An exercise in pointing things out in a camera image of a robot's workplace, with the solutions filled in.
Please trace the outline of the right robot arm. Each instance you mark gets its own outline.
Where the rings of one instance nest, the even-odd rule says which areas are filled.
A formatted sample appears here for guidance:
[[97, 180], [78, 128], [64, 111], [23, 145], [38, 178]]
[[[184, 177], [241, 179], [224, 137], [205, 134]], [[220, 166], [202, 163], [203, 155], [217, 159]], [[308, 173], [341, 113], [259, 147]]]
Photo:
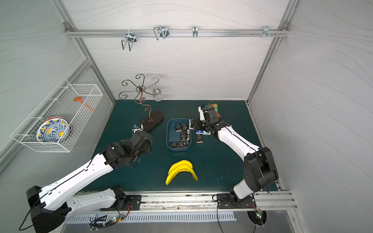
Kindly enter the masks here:
[[242, 137], [218, 116], [213, 106], [201, 105], [198, 111], [203, 130], [229, 146], [244, 163], [243, 180], [231, 191], [233, 200], [243, 200], [278, 180], [277, 167], [269, 148], [261, 148]]

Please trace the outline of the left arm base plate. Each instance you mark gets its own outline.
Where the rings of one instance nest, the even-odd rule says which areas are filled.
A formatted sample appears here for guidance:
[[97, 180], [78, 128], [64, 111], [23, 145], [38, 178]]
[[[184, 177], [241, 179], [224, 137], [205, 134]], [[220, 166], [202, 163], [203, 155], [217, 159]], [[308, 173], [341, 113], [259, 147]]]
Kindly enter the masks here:
[[101, 208], [101, 211], [137, 211], [140, 209], [141, 195], [124, 195], [119, 197], [112, 206]]

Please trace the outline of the small metal hook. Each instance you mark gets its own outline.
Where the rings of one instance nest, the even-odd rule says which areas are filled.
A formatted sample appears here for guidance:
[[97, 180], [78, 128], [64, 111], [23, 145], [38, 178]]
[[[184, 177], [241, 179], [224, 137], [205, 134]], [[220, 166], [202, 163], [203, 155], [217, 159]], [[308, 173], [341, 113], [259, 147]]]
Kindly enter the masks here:
[[198, 37], [198, 27], [197, 26], [192, 27], [192, 36], [193, 36], [193, 38]]

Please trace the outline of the orange plastic spoon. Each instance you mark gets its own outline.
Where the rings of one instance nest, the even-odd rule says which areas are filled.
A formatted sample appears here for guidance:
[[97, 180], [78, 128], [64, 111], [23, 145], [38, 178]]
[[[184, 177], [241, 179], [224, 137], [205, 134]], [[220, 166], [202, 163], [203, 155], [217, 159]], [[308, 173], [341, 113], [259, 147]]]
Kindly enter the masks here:
[[80, 102], [82, 105], [84, 105], [85, 107], [87, 107], [89, 110], [91, 110], [92, 112], [95, 112], [95, 110], [93, 110], [90, 106], [88, 106], [83, 100], [82, 100], [82, 97], [77, 97], [74, 99], [75, 102]]

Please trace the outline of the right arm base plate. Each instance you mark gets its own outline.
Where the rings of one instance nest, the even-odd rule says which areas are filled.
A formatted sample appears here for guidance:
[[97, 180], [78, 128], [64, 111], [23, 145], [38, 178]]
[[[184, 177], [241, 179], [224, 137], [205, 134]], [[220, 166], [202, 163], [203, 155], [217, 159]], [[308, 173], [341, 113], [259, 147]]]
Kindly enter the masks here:
[[220, 193], [216, 195], [218, 209], [256, 209], [253, 195], [239, 199], [234, 192]]

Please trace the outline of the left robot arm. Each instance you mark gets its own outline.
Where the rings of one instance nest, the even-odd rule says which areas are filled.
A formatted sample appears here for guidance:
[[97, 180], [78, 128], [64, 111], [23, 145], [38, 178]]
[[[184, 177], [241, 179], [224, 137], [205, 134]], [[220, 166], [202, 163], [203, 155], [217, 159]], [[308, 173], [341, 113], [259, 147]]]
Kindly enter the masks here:
[[130, 139], [110, 143], [86, 164], [60, 180], [44, 186], [33, 186], [26, 192], [32, 228], [37, 233], [49, 233], [68, 218], [98, 209], [128, 210], [130, 203], [120, 186], [104, 191], [76, 196], [98, 178], [121, 166], [130, 166], [142, 154], [151, 152], [152, 136], [137, 131]]

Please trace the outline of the blue yellow patterned plate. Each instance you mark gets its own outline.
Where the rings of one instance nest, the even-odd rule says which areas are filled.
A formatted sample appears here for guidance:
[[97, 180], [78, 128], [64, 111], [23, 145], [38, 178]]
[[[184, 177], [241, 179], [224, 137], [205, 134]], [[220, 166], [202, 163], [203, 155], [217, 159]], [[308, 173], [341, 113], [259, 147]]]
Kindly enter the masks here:
[[42, 143], [57, 143], [66, 139], [70, 131], [70, 123], [66, 119], [53, 117], [39, 126], [36, 140]]

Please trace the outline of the metal bracket hook right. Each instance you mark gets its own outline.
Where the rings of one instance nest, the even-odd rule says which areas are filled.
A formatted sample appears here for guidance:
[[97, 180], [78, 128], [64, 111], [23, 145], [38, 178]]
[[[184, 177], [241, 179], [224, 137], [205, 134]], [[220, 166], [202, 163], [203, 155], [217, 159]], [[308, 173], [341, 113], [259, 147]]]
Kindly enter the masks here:
[[270, 28], [268, 26], [265, 26], [260, 33], [253, 33], [253, 36], [255, 37], [278, 37], [278, 33], [270, 32]]

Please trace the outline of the teal plastic storage box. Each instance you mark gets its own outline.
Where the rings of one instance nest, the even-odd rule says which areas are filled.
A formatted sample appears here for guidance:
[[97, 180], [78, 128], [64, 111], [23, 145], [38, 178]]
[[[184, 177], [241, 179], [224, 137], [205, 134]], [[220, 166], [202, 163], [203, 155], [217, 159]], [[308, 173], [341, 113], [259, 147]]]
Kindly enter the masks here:
[[172, 118], [167, 123], [166, 146], [172, 152], [187, 151], [191, 145], [189, 119]]

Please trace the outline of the metal double hook middle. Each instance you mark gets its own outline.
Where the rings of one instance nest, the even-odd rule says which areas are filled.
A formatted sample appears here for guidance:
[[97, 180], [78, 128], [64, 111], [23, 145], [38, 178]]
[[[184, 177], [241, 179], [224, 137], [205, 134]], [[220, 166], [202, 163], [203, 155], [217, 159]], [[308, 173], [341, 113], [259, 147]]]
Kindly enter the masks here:
[[166, 37], [169, 36], [170, 32], [167, 26], [155, 26], [153, 28], [153, 32], [155, 35], [155, 38], [159, 40], [160, 38], [165, 39]]

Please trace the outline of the yellow banana bunch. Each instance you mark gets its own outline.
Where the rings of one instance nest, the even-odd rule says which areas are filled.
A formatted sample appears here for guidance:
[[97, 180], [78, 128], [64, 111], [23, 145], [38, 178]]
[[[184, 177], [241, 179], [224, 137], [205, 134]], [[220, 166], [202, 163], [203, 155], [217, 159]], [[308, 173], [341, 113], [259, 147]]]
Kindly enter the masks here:
[[187, 160], [182, 160], [179, 161], [175, 164], [173, 164], [169, 171], [168, 171], [168, 176], [165, 180], [165, 184], [169, 185], [171, 181], [179, 174], [182, 172], [188, 172], [192, 175], [194, 180], [198, 180], [198, 176], [196, 175], [195, 171], [193, 170], [193, 165], [191, 162]]

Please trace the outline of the aluminium rail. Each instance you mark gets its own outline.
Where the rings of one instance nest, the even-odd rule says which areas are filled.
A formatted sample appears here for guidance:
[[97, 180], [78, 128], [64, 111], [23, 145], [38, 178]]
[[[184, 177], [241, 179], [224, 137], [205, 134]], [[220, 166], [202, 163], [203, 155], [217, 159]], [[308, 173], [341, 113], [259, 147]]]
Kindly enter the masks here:
[[[126, 195], [140, 195], [139, 211], [182, 212], [215, 210], [218, 191], [211, 192], [130, 192]], [[290, 191], [259, 191], [249, 196], [249, 201], [262, 210], [297, 210], [298, 206]]]
[[[263, 29], [200, 29], [198, 38], [206, 37], [254, 37], [253, 33], [260, 33]], [[124, 38], [125, 34], [131, 31], [137, 38], [155, 38], [153, 29], [149, 30], [75, 30], [66, 31], [70, 38]], [[170, 38], [193, 38], [191, 29], [169, 29]], [[289, 30], [270, 29], [270, 32], [278, 33], [278, 37], [287, 37]]]

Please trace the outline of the green snack bag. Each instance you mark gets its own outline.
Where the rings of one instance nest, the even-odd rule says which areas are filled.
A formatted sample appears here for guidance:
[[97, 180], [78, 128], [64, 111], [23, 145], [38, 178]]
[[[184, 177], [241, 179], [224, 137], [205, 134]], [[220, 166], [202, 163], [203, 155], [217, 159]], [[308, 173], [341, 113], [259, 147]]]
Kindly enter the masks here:
[[221, 117], [221, 115], [219, 114], [219, 107], [217, 103], [209, 103], [208, 106], [212, 106], [217, 114], [217, 117]]

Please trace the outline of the aluminium front rail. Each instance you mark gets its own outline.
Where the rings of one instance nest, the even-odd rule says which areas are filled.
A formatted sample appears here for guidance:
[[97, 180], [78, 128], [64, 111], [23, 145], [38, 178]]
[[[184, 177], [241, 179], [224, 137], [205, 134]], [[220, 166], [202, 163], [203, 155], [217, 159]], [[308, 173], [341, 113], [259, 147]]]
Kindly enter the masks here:
[[[182, 212], [215, 210], [218, 191], [211, 192], [130, 192], [126, 195], [140, 195], [139, 211]], [[259, 191], [249, 196], [249, 201], [262, 210], [297, 210], [298, 206], [290, 191]]]

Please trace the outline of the clear glass cup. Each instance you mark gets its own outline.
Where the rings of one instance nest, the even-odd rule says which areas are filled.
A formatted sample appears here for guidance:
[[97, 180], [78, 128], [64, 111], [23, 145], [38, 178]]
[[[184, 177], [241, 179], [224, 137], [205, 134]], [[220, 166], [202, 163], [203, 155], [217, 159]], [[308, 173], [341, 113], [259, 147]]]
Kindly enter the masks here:
[[158, 77], [153, 77], [153, 98], [156, 102], [160, 102], [163, 100], [163, 94], [162, 90], [157, 86], [157, 83], [159, 82]]

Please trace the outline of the aluminium top rail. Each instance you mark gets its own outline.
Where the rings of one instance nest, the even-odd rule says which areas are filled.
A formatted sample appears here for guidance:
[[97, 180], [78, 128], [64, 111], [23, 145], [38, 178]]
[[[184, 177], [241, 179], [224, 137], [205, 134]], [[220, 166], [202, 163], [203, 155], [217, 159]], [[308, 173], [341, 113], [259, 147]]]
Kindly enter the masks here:
[[[260, 33], [263, 29], [200, 29], [198, 38], [206, 37], [254, 37], [253, 33]], [[125, 34], [131, 31], [137, 38], [155, 38], [153, 29], [149, 30], [75, 30], [66, 31], [70, 38], [124, 38]], [[170, 38], [193, 38], [191, 29], [169, 29]], [[270, 29], [270, 32], [278, 33], [278, 37], [287, 37], [289, 30]]]

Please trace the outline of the metal double hook left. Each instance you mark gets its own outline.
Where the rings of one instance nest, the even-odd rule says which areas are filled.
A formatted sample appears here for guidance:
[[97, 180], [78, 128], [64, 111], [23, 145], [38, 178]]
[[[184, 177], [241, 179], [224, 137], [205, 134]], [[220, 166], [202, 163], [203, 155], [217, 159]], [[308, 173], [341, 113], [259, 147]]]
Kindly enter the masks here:
[[122, 49], [125, 50], [127, 47], [129, 51], [132, 51], [133, 45], [137, 42], [137, 37], [131, 31], [128, 31], [124, 39], [121, 41]]

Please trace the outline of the metal double hook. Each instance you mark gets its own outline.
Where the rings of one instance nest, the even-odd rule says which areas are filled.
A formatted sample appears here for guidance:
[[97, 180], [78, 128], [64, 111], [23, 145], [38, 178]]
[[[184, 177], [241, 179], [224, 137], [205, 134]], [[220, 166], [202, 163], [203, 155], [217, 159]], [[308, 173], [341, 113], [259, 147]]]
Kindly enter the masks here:
[[159, 40], [160, 38], [165, 39], [166, 37], [169, 36], [170, 32], [167, 26], [155, 26], [153, 28], [153, 32], [155, 35], [155, 38]]
[[137, 42], [137, 37], [131, 31], [128, 31], [124, 39], [121, 41], [122, 49], [125, 50], [127, 47], [129, 51], [132, 51], [133, 45]]

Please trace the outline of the metal scroll stand dark base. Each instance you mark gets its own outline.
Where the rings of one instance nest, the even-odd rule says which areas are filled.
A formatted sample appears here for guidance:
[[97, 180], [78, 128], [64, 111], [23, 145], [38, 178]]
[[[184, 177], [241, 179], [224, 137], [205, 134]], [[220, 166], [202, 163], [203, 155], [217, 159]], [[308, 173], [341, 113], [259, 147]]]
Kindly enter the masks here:
[[144, 74], [137, 74], [135, 76], [136, 80], [142, 80], [142, 83], [137, 85], [133, 81], [127, 79], [122, 81], [122, 86], [128, 86], [132, 84], [135, 87], [134, 91], [122, 91], [119, 93], [118, 97], [120, 100], [125, 100], [128, 97], [129, 93], [137, 93], [134, 97], [134, 103], [137, 105], [141, 105], [144, 107], [144, 111], [148, 113], [142, 120], [134, 124], [143, 124], [144, 129], [143, 131], [149, 132], [152, 130], [156, 125], [158, 125], [163, 119], [164, 114], [160, 111], [153, 111], [150, 104], [146, 103], [145, 94], [153, 96], [153, 83], [149, 86], [145, 85], [145, 75]]

